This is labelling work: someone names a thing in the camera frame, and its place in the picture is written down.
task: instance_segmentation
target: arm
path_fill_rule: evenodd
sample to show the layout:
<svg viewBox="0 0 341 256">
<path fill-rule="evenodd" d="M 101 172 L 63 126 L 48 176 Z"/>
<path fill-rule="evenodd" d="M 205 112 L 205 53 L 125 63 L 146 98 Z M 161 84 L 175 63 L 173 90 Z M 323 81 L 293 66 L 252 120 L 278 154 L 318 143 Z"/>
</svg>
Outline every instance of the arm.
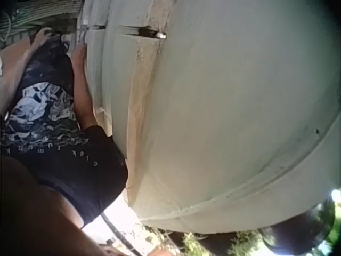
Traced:
<svg viewBox="0 0 341 256">
<path fill-rule="evenodd" d="M 0 157 L 2 249 L 14 255 L 106 255 L 53 205 L 21 163 Z"/>
<path fill-rule="evenodd" d="M 0 83 L 0 115 L 5 115 L 12 102 L 27 63 L 30 61 L 35 51 L 51 37 L 49 30 L 51 29 L 43 28 L 40 30 L 31 47 L 27 49 L 23 56 L 16 62 L 13 70 L 10 73 L 4 74 Z"/>
<path fill-rule="evenodd" d="M 75 114 L 80 129 L 83 131 L 97 125 L 93 104 L 85 76 L 86 44 L 79 43 L 72 52 L 72 68 L 74 70 Z"/>
</svg>

